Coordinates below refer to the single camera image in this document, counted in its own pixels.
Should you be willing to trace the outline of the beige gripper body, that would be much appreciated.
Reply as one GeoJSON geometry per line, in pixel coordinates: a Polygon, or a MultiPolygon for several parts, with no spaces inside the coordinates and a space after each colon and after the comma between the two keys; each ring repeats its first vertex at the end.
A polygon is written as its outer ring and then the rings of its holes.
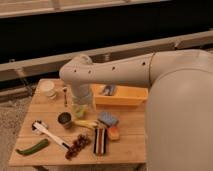
{"type": "Polygon", "coordinates": [[[79,105],[91,104],[93,93],[89,84],[76,84],[71,86],[73,102],[79,105]]]}

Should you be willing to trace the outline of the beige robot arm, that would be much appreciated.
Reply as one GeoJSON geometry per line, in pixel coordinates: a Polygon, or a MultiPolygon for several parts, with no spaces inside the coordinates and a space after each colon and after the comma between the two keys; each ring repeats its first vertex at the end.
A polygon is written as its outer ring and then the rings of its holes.
{"type": "Polygon", "coordinates": [[[91,99],[92,83],[148,88],[148,171],[213,171],[212,53],[164,51],[97,64],[78,55],[59,75],[79,104],[91,99]]]}

